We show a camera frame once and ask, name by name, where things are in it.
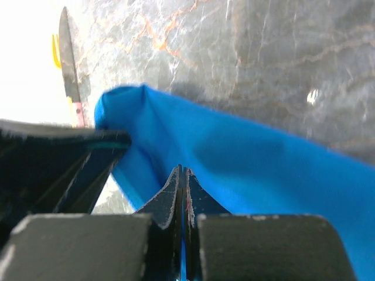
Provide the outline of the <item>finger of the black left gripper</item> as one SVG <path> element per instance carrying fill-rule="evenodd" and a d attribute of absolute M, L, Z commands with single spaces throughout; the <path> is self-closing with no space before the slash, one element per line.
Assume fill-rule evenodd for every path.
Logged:
<path fill-rule="evenodd" d="M 125 131 L 1 120 L 1 245 L 27 215 L 92 212 Z"/>

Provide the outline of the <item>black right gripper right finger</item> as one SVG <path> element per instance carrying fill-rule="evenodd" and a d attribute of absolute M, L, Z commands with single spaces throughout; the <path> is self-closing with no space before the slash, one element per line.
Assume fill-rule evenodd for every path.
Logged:
<path fill-rule="evenodd" d="M 187 280 L 355 280 L 335 228 L 318 215 L 234 215 L 184 170 Z"/>

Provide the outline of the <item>blue cloth napkin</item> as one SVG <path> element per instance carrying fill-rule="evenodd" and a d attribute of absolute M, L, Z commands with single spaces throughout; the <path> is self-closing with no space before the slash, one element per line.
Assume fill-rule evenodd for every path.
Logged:
<path fill-rule="evenodd" d="M 189 167 L 235 214 L 319 214 L 343 239 L 360 280 L 374 279 L 374 169 L 360 161 L 146 85 L 105 92 L 97 129 L 132 144 L 112 175 L 134 209 Z"/>

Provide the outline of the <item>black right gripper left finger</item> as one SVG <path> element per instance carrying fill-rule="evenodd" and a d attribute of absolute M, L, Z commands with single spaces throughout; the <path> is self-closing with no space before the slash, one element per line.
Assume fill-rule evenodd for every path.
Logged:
<path fill-rule="evenodd" d="M 176 280 L 180 178 L 133 214 L 25 217 L 1 252 L 2 280 Z"/>

